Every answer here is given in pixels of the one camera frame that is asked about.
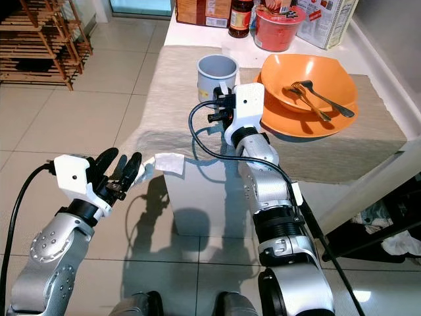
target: red container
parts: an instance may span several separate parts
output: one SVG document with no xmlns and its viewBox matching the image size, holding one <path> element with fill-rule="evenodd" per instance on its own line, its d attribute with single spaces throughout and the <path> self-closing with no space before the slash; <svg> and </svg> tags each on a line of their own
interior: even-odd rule
<svg viewBox="0 0 421 316">
<path fill-rule="evenodd" d="M 286 51 L 291 44 L 298 27 L 305 19 L 305 12 L 297 6 L 291 8 L 296 18 L 272 14 L 269 11 L 256 10 L 255 43 L 267 51 Z"/>
</svg>

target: wooden shoe rack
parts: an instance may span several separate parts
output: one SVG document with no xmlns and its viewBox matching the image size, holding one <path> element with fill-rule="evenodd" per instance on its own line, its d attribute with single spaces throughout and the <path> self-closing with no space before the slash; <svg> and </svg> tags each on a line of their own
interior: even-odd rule
<svg viewBox="0 0 421 316">
<path fill-rule="evenodd" d="M 73 1 L 16 0 L 16 6 L 0 21 L 0 82 L 73 90 L 72 81 L 92 55 Z"/>
</svg>

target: orange bowl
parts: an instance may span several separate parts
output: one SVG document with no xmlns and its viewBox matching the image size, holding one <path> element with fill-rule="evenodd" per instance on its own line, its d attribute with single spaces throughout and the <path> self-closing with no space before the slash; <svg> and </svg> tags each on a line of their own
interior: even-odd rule
<svg viewBox="0 0 421 316">
<path fill-rule="evenodd" d="M 357 87 L 342 68 L 339 61 L 332 58 L 298 55 L 272 54 L 264 62 L 261 78 L 264 87 L 291 111 L 305 113 L 311 108 L 293 92 L 284 87 L 296 81 L 311 80 L 315 92 L 344 106 L 353 108 L 357 101 Z M 332 106 L 316 97 L 308 89 L 306 96 L 320 110 L 333 111 Z"/>
</svg>

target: sauce bottle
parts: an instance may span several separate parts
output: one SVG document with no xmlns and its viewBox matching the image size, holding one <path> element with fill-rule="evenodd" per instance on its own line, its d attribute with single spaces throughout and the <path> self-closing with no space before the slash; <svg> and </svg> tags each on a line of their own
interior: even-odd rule
<svg viewBox="0 0 421 316">
<path fill-rule="evenodd" d="M 249 33 L 249 24 L 253 0 L 233 0 L 231 22 L 228 33 L 233 38 L 245 38 Z"/>
</svg>

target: metal utensil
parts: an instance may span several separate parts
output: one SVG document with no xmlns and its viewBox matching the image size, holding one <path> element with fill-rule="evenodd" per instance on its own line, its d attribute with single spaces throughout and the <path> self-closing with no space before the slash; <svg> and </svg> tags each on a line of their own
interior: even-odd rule
<svg viewBox="0 0 421 316">
<path fill-rule="evenodd" d="M 322 120 L 324 120 L 325 122 L 330 122 L 332 119 L 330 118 L 329 115 L 327 115 L 325 112 L 319 110 L 317 107 L 315 107 L 310 101 L 309 99 L 307 99 L 306 95 L 305 95 L 305 89 L 303 87 L 300 86 L 300 84 L 296 84 L 296 85 L 292 85 L 292 86 L 286 86 L 284 87 L 285 89 L 296 93 L 300 99 L 307 104 Z"/>
<path fill-rule="evenodd" d="M 320 95 L 317 92 L 315 92 L 313 90 L 313 83 L 312 83 L 311 80 L 304 80 L 304 81 L 297 81 L 297 82 L 300 83 L 302 86 L 306 87 L 307 89 L 309 89 L 309 91 L 311 93 L 313 93 L 316 97 L 319 97 L 323 101 L 329 103 L 332 107 L 337 109 L 339 111 L 339 113 L 341 113 L 344 117 L 353 117 L 355 115 L 355 113 L 352 112 L 350 109 L 347 109 L 346 107 L 343 107 L 342 105 L 339 105 L 336 102 L 333 102 L 333 101 L 325 98 L 323 95 Z"/>
</svg>

